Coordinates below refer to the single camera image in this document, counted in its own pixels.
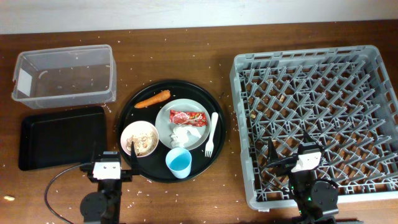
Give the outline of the white napkin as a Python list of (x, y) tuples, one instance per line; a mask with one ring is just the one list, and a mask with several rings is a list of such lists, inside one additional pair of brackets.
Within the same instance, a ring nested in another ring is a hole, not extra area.
[(201, 134), (196, 127), (191, 125), (179, 124), (173, 128), (173, 133), (170, 135), (172, 138), (171, 146), (173, 148), (176, 147), (185, 147), (185, 144), (189, 142), (190, 138), (188, 135), (192, 135), (196, 138), (201, 138)]

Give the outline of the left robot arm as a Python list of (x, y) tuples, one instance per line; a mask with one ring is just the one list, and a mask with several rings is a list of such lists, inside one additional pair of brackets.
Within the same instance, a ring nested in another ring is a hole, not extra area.
[(122, 184), (140, 174), (137, 156), (132, 153), (129, 160), (131, 168), (123, 170), (119, 152), (94, 152), (91, 161), (80, 169), (90, 182), (98, 185), (97, 190), (86, 195), (80, 203), (84, 223), (119, 223)]

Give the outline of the red snack wrapper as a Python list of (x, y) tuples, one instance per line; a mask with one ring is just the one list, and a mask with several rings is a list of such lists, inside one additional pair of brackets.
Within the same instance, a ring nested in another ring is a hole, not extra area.
[(207, 118), (204, 112), (170, 110), (169, 120), (174, 124), (184, 124), (196, 127), (207, 125)]

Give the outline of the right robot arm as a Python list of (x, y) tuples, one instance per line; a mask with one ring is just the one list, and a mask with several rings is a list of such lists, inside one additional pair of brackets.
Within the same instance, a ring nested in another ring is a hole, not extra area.
[(298, 151), (280, 159), (272, 139), (268, 139), (267, 168), (275, 168), (277, 176), (289, 178), (289, 195), (300, 215), (293, 223), (336, 223), (338, 184), (329, 179), (315, 178), (313, 171), (320, 165), (325, 149), (307, 132)]

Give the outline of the grey round plate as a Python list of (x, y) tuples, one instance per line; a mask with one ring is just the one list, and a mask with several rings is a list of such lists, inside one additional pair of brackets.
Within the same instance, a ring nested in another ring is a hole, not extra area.
[(204, 143), (210, 133), (210, 118), (211, 116), (201, 104), (197, 103), (196, 101), (189, 100), (189, 99), (178, 99), (173, 100), (170, 103), (167, 103), (165, 106), (161, 108), (159, 111), (156, 120), (155, 120), (155, 127), (158, 130), (159, 134), (159, 141), (162, 142), (166, 147), (173, 149), (171, 146), (172, 138), (170, 135), (173, 133), (173, 128), (179, 124), (171, 123), (170, 118), (170, 110), (176, 111), (191, 111), (191, 112), (204, 112), (207, 118), (207, 125), (202, 127), (196, 127), (201, 134), (201, 138), (196, 138), (192, 135), (188, 135), (190, 138), (189, 142), (185, 144), (185, 149), (192, 150)]

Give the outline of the orange carrot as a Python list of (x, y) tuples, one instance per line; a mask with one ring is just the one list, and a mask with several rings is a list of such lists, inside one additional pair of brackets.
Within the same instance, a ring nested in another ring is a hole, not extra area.
[(141, 109), (141, 108), (146, 108), (148, 106), (161, 103), (165, 100), (168, 100), (170, 98), (171, 94), (169, 90), (163, 90), (160, 93), (152, 96), (151, 98), (148, 98), (144, 101), (140, 101), (134, 105), (135, 108)]

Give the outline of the rice and nuts food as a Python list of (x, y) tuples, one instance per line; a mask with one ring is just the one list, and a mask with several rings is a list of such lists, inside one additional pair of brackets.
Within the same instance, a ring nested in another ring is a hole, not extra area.
[(152, 152), (158, 143), (158, 138), (153, 132), (133, 134), (127, 139), (126, 147), (136, 156), (145, 156)]

